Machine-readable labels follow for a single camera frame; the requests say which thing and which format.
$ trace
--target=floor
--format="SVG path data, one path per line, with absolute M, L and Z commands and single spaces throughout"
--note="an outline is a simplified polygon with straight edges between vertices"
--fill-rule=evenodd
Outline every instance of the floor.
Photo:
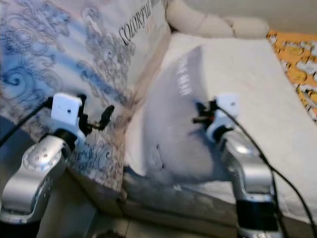
M 96 216 L 86 238 L 93 238 L 98 232 L 111 229 L 126 238 L 208 238 L 128 218 L 113 218 L 105 214 Z

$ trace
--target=orange patterned fabric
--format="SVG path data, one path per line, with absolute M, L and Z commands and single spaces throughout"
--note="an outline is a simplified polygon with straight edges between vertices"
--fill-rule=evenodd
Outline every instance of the orange patterned fabric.
M 270 31 L 267 38 L 305 109 L 317 124 L 317 35 Z

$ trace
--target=cushion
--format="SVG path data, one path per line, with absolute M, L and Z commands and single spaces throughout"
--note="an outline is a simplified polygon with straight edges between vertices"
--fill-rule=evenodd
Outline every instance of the cushion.
M 231 27 L 217 15 L 207 15 L 190 8 L 183 0 L 173 0 L 166 19 L 182 33 L 203 37 L 233 37 Z
M 257 17 L 227 16 L 223 19 L 237 38 L 265 38 L 269 31 L 268 23 Z
M 202 48 L 196 48 L 171 64 L 147 94 L 143 128 L 146 173 L 165 184 L 220 179 L 223 173 L 203 126 L 192 123 L 198 114 L 196 103 L 207 100 L 202 53 Z
M 85 94 L 93 131 L 70 166 L 101 187 L 121 191 L 124 132 L 139 85 L 148 84 L 168 45 L 160 0 L 19 0 L 1 4 L 0 115 L 17 122 L 56 92 Z M 43 110 L 23 127 L 38 140 L 51 129 Z

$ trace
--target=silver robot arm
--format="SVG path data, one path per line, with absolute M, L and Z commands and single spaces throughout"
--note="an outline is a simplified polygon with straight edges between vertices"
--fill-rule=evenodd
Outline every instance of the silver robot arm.
M 223 94 L 211 101 L 209 108 L 197 103 L 199 116 L 193 123 L 205 126 L 207 138 L 221 151 L 227 168 L 237 209 L 238 238 L 282 238 L 274 203 L 272 172 L 261 159 L 256 147 L 234 130 L 233 117 L 238 115 L 238 96 Z
M 0 230 L 18 233 L 8 237 L 20 237 L 22 230 L 28 237 L 36 236 L 52 186 L 64 173 L 67 159 L 93 128 L 104 130 L 109 123 L 114 106 L 105 109 L 100 122 L 88 123 L 83 113 L 85 100 L 84 95 L 54 95 L 51 119 L 55 132 L 27 149 L 0 196 Z
M 61 135 L 68 134 L 68 142 Z M 0 221 L 26 224 L 41 220 L 54 182 L 64 173 L 76 136 L 58 130 L 31 146 L 4 187 Z
M 275 213 L 272 173 L 257 149 L 236 131 L 225 132 L 218 145 L 236 198 L 238 237 L 282 238 Z

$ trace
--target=wire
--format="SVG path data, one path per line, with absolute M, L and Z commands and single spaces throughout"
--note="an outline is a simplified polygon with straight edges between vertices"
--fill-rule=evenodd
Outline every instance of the wire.
M 1 140 L 0 140 L 0 147 L 3 146 L 3 144 L 17 131 L 19 128 L 32 116 L 34 116 L 36 113 L 38 113 L 41 109 L 44 107 L 52 107 L 53 103 L 53 97 L 49 97 L 45 102 L 40 104 L 37 108 L 35 108 L 29 115 L 27 115 L 25 118 L 23 118 L 21 121 L 19 121 Z
M 247 136 L 247 138 L 251 141 L 251 143 L 256 147 L 256 149 L 258 150 L 258 152 L 260 153 L 260 157 L 263 159 L 263 161 L 268 165 L 268 167 L 271 169 L 272 172 L 275 172 L 277 175 L 279 175 L 289 186 L 291 186 L 291 188 L 295 191 L 295 193 L 297 194 L 297 196 L 299 197 L 304 210 L 308 216 L 308 219 L 310 221 L 311 224 L 311 228 L 312 228 L 312 232 L 313 232 L 313 236 L 314 238 L 317 238 L 317 229 L 316 229 L 316 225 L 312 216 L 312 213 L 310 212 L 304 198 L 302 197 L 302 195 L 300 194 L 300 192 L 298 191 L 298 189 L 295 187 L 295 185 L 289 181 L 280 171 L 278 171 L 275 167 L 273 167 L 269 161 L 267 160 L 267 158 L 265 157 L 263 151 L 260 149 L 260 147 L 257 145 L 257 143 L 253 140 L 253 138 L 249 135 L 249 133 L 246 131 L 246 129 L 230 114 L 228 113 L 225 109 L 219 107 L 218 105 L 216 106 L 217 109 L 221 110 L 223 113 L 225 113 L 241 130 L 242 132 Z M 276 182 L 275 182 L 275 178 L 273 177 L 273 190 L 274 190 L 274 200 L 276 203 L 276 208 L 277 208 L 277 215 L 280 219 L 280 225 L 282 228 L 282 231 L 284 232 L 284 235 L 288 237 L 288 234 L 286 232 L 286 228 L 285 225 L 283 224 L 281 218 L 282 218 L 282 213 L 280 211 L 279 208 L 279 204 L 278 204 L 278 197 L 277 197 L 277 189 L 276 189 Z

